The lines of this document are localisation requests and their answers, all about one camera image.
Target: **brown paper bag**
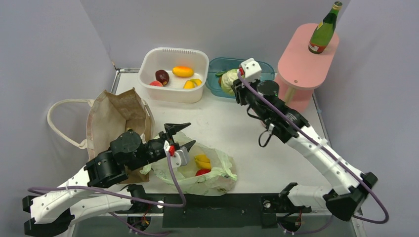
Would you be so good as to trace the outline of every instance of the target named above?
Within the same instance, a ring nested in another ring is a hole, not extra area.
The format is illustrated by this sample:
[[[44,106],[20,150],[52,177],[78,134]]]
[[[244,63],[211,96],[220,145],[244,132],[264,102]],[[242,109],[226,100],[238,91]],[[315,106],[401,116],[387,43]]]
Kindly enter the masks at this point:
[[[71,102],[86,102],[91,108],[87,117],[86,136],[80,143],[71,140],[59,131],[51,121],[51,112],[60,104]],[[103,91],[95,100],[67,99],[54,105],[48,111],[49,126],[59,136],[80,149],[86,149],[89,160],[95,158],[100,152],[109,148],[109,143],[123,132],[131,128],[138,134],[144,134],[145,140],[153,138],[154,118],[147,103],[135,92],[135,89],[120,95]],[[149,181],[149,176],[141,174],[141,170],[128,170],[128,179],[122,183],[140,183]]]

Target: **red fruit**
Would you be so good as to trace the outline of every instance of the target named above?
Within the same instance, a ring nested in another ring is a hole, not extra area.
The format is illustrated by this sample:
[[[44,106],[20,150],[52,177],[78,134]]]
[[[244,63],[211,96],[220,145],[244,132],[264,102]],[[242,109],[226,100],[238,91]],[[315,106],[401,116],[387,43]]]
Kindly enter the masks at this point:
[[[169,83],[169,73],[165,70],[158,70],[156,72],[156,80],[160,81],[163,85],[167,85]]]
[[[150,85],[155,85],[155,86],[163,86],[163,84],[160,82],[160,81],[152,81],[151,83],[150,83]]]
[[[206,173],[210,173],[210,172],[211,172],[210,169],[200,169],[200,170],[197,171],[197,173],[195,174],[195,176],[200,176],[200,175],[203,175],[203,174],[206,174]]]

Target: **bottle label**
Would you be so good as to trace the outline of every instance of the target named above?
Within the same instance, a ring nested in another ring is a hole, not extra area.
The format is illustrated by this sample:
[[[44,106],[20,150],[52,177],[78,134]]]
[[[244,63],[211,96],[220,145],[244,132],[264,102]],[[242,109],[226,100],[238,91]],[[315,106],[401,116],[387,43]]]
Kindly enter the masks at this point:
[[[326,46],[316,45],[316,44],[313,44],[312,42],[309,42],[308,46],[310,47],[311,50],[313,50],[314,52],[318,52],[318,53],[323,52],[326,48]]]

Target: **bottle cap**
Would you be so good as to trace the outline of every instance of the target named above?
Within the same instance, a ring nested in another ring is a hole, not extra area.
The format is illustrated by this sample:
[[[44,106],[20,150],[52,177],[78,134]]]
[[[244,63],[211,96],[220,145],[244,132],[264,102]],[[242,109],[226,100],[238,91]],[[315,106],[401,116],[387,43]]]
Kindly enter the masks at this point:
[[[340,10],[341,8],[342,8],[342,2],[340,2],[340,1],[335,1],[334,3],[333,3],[333,6],[332,6],[332,8],[334,9],[334,10]]]

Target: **white cloth handle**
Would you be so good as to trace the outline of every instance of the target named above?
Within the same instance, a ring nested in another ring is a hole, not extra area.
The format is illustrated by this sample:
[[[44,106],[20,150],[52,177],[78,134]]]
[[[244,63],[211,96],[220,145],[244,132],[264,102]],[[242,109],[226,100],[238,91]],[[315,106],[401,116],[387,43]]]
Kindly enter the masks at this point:
[[[151,139],[154,137],[154,128],[156,127],[156,122],[154,121],[153,114],[151,113],[150,107],[148,106],[147,102],[145,100],[142,100],[142,103],[145,107],[145,110],[147,112],[148,117],[151,119]]]
[[[67,100],[62,100],[62,101],[58,101],[57,103],[53,104],[51,106],[51,108],[49,108],[48,110],[48,114],[46,115],[46,121],[48,122],[49,126],[52,128],[52,130],[58,134],[60,137],[64,138],[67,142],[73,144],[75,147],[78,147],[80,149],[86,149],[87,148],[87,139],[84,139],[82,142],[77,143],[75,141],[73,141],[72,139],[70,139],[69,137],[67,137],[66,135],[64,135],[64,133],[62,133],[60,130],[58,130],[57,127],[55,127],[55,125],[52,123],[51,121],[51,113],[52,111],[55,109],[55,107],[64,104],[64,103],[88,103],[90,107],[92,107],[94,100],[85,100],[85,99],[67,99]]]

